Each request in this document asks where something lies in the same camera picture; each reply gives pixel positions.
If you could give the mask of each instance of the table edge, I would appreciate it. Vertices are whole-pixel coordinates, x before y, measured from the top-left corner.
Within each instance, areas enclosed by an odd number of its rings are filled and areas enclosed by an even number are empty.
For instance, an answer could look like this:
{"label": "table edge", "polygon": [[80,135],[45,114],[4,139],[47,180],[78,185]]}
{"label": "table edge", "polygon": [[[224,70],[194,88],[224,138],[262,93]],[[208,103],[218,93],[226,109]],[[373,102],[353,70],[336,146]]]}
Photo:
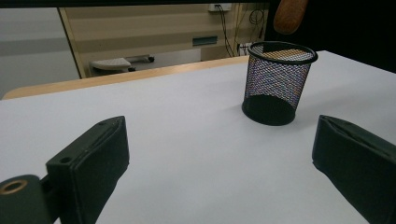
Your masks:
{"label": "table edge", "polygon": [[90,77],[70,81],[54,82],[49,84],[20,87],[12,91],[8,91],[2,100],[9,100],[27,96],[41,95],[47,93],[54,93],[59,91],[72,91],[88,87],[102,86],[107,84],[121,83],[125,81],[138,80],[149,77],[160,77],[172,75],[182,72],[196,71],[211,67],[219,67],[235,63],[247,63],[248,56],[240,56],[234,58],[218,59],[213,61],[185,63],[174,66],[167,66],[161,68],[153,68],[142,71],[135,71],[129,73],[121,73],[116,75],[104,77]]}

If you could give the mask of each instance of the black mesh rim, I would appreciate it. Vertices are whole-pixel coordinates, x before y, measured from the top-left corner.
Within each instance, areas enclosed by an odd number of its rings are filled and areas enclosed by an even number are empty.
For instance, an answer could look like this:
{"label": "black mesh rim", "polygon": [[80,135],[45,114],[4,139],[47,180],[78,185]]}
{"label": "black mesh rim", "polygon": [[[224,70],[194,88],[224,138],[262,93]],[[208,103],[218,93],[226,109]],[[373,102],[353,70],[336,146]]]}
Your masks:
{"label": "black mesh rim", "polygon": [[[278,60],[278,59],[273,59],[273,58],[267,58],[262,55],[257,54],[253,48],[257,46],[286,46],[289,49],[300,49],[305,52],[309,52],[312,54],[312,57],[308,60],[302,60],[302,61],[286,61],[286,60]],[[254,57],[270,61],[273,63],[283,63],[283,64],[307,64],[307,63],[314,63],[318,59],[318,55],[316,52],[314,52],[312,49],[309,49],[307,47],[297,45],[297,44],[291,44],[288,42],[281,42],[281,41],[263,41],[263,42],[257,42],[252,45],[250,45],[247,49],[250,55],[253,55]]]}

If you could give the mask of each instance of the electrical socket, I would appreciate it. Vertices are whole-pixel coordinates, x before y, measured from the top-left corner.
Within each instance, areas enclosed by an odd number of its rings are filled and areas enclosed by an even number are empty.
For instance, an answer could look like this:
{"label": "electrical socket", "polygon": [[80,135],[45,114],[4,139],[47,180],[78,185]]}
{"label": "electrical socket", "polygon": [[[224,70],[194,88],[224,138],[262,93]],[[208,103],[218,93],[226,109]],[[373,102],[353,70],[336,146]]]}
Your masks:
{"label": "electrical socket", "polygon": [[221,5],[223,11],[230,11],[231,10],[231,6],[233,4],[231,3],[213,3],[213,4],[209,4],[209,11],[220,11],[218,7],[216,7],[216,5]]}

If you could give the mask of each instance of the white table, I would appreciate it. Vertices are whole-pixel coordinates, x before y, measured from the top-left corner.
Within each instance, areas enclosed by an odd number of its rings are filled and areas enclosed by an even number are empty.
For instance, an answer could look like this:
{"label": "white table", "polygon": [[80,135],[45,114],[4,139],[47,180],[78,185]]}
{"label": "white table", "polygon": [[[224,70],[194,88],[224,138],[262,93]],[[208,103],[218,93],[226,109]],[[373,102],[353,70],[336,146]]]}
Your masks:
{"label": "white table", "polygon": [[43,177],[91,126],[126,117],[131,164],[97,223],[367,223],[311,152],[318,116],[396,144],[396,75],[321,51],[296,119],[241,110],[246,63],[0,101],[0,180]]}

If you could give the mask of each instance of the pen holder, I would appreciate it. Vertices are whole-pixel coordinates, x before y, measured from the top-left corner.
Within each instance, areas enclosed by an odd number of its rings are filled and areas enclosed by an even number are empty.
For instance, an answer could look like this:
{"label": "pen holder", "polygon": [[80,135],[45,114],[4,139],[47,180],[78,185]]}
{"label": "pen holder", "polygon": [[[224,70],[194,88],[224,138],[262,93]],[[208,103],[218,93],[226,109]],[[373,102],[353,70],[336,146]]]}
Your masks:
{"label": "pen holder", "polygon": [[266,125],[285,125],[295,118],[311,63],[318,55],[286,42],[252,44],[247,67],[243,112]]}

